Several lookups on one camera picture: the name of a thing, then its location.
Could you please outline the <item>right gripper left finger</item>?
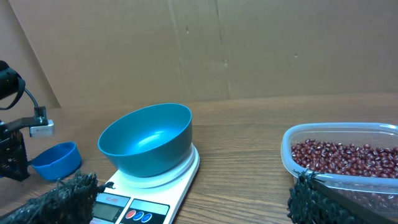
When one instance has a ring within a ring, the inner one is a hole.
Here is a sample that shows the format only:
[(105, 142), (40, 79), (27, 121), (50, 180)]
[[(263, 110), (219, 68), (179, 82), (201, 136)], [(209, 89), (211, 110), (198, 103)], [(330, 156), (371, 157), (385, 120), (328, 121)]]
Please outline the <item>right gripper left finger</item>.
[(78, 170), (73, 178), (58, 179), (51, 191), (2, 215), (1, 224), (89, 224), (97, 196), (113, 188), (114, 182), (100, 185), (95, 173)]

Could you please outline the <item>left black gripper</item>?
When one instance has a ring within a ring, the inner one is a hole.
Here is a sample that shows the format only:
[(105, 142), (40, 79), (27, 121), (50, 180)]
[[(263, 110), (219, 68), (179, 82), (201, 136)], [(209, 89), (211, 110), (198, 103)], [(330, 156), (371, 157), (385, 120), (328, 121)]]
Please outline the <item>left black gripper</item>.
[(48, 125), (44, 118), (20, 118), (10, 123), (1, 124), (1, 177), (23, 181), (30, 176), (23, 128)]

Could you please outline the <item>blue plastic scoop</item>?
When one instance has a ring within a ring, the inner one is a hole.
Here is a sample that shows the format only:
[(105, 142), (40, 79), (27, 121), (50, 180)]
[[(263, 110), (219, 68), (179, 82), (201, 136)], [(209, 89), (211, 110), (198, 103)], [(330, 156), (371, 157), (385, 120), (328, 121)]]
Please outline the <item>blue plastic scoop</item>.
[(82, 158), (75, 142), (63, 142), (39, 154), (29, 164), (43, 179), (56, 181), (78, 170)]

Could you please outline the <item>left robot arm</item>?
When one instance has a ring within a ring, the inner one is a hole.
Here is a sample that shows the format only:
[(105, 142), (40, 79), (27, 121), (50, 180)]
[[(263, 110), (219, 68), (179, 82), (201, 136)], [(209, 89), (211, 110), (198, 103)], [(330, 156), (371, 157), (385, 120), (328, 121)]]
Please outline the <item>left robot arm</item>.
[(14, 95), (9, 106), (2, 107), (6, 111), (14, 107), (23, 94), (27, 94), (34, 105), (32, 117), (19, 118), (9, 123), (1, 122), (1, 177), (16, 181), (27, 179), (29, 162), (21, 133), (23, 128), (44, 127), (49, 124), (46, 107), (39, 106), (33, 94), (25, 87), (25, 80), (5, 61), (1, 61), (1, 99)]

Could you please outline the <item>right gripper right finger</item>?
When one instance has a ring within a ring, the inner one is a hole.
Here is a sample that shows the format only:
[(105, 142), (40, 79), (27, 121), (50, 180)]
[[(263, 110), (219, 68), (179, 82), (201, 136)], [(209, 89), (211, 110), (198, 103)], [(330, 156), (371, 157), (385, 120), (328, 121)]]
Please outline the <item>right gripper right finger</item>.
[(297, 171), (287, 217), (300, 224), (397, 224), (397, 194), (329, 187), (318, 172)]

